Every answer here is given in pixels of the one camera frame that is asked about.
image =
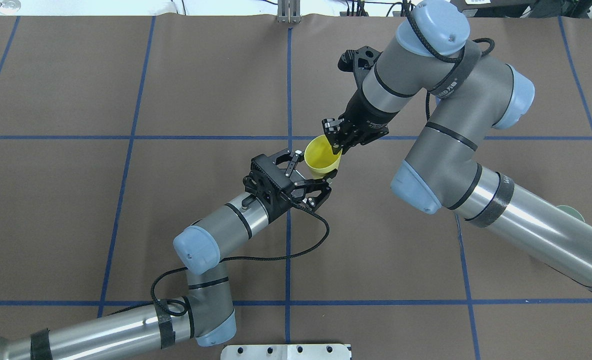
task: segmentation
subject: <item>metal bracket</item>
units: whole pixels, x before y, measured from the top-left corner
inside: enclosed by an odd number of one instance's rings
[[[301,0],[277,0],[277,3],[279,23],[301,22]]]
[[[220,360],[351,360],[350,344],[229,345]]]

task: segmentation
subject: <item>yellow cup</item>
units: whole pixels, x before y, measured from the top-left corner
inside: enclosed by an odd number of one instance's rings
[[[334,169],[338,169],[341,152],[334,155],[332,145],[325,137],[320,135],[313,139],[305,148],[305,164],[314,179],[320,179]]]

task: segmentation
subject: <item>light blue cap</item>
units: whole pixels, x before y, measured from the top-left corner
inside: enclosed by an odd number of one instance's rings
[[[470,37],[467,17],[445,0],[424,0],[412,10],[412,16],[422,35],[441,55],[454,54],[465,46],[465,41]],[[414,54],[432,56],[414,34],[407,19],[396,30],[396,40]]]
[[[217,346],[232,339],[236,335],[236,309],[227,317],[217,328],[205,333],[205,335],[196,337],[196,342],[202,347]]]
[[[404,160],[398,172],[394,175],[390,187],[396,196],[426,214],[435,214],[442,207],[441,202],[438,201],[427,183]]]
[[[515,123],[518,123],[521,116],[524,116],[527,110],[530,109],[536,94],[534,84],[527,77],[516,71],[510,64],[507,64],[507,66],[509,66],[513,75],[513,89],[511,89],[511,98],[507,110],[505,110],[501,119],[492,126],[492,128],[500,130],[511,128]]]
[[[174,239],[174,249],[182,263],[196,275],[201,275],[218,265],[221,250],[209,231],[192,225]]]

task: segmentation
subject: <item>table surface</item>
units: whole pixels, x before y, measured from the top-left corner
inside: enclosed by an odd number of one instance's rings
[[[382,50],[399,18],[0,16],[0,336],[148,300],[181,265],[171,241],[243,191],[250,159],[305,148],[353,91],[346,49]],[[592,225],[592,21],[471,19],[527,76],[534,103],[476,161]],[[592,358],[592,294],[485,230],[429,216],[389,183],[424,126],[341,159],[319,214],[331,235],[290,262],[229,264],[228,344],[342,342],[356,359]],[[292,211],[238,255],[308,248]],[[182,275],[159,296],[186,289]],[[194,341],[139,359],[218,359]]]

